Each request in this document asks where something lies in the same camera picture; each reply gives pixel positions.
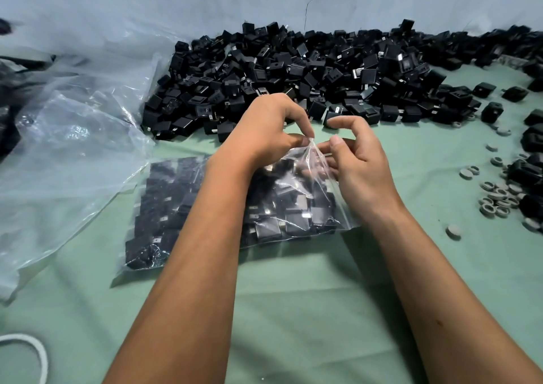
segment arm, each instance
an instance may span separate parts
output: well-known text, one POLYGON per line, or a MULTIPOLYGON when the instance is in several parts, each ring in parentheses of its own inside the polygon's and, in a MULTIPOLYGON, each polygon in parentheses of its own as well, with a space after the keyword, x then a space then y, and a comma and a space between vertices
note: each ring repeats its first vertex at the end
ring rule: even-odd
POLYGON ((283 132, 285 117, 314 137, 304 110, 286 95, 272 94, 253 102, 209 159, 167 265, 104 384, 224 382, 249 181, 256 168, 309 143, 283 132))
POLYGON ((377 137, 335 117, 356 140, 320 144, 350 207, 381 246, 431 383, 543 383, 543 373, 485 310, 405 208, 377 137))

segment plastic bag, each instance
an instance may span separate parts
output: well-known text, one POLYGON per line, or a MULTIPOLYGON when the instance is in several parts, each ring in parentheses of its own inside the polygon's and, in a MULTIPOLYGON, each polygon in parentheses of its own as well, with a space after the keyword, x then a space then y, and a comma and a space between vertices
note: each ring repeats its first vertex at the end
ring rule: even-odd
POLYGON ((161 62, 59 57, 32 75, 21 141, 0 164, 0 299, 20 268, 58 250, 149 162, 154 144, 137 125, 161 62))
MULTIPOLYGON (((134 206, 122 270, 161 267, 179 236, 204 178, 208 156, 152 163, 134 206)), ((348 230, 355 225, 322 153, 289 151, 260 168, 249 185, 240 248, 348 230)))

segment hand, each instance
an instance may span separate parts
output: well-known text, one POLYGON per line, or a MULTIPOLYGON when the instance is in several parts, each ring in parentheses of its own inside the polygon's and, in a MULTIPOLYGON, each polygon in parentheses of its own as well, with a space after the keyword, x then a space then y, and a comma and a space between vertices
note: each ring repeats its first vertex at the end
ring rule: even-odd
POLYGON ((315 133, 301 106, 283 93, 262 95, 249 106, 216 156, 248 162, 255 170, 279 161, 291 148, 308 146, 309 138, 315 138, 315 133), (304 135, 283 132, 285 118, 294 120, 304 135))
POLYGON ((349 207, 366 222, 404 209, 397 193, 387 156, 368 123, 358 116, 328 120, 332 128, 349 128, 356 140, 337 135, 318 145, 326 157, 349 207))

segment forearm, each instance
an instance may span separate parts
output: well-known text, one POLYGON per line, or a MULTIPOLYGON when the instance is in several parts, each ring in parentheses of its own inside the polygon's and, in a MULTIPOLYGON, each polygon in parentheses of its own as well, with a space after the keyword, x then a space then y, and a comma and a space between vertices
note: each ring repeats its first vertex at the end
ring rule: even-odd
POLYGON ((224 382, 250 178, 247 163, 208 162, 168 263, 104 383, 224 382))
POLYGON ((405 208, 370 225, 431 382, 543 382, 405 208))

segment person's right hand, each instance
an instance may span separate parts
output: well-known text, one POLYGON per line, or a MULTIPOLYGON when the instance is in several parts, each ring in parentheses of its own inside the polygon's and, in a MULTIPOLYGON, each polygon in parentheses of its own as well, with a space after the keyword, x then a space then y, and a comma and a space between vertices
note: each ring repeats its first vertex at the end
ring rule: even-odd
POLYGON ((359 116, 338 116, 328 120, 332 128, 348 128, 356 140, 337 135, 318 145, 326 157, 339 189, 349 207, 371 223, 404 209, 381 143, 368 123, 359 116))

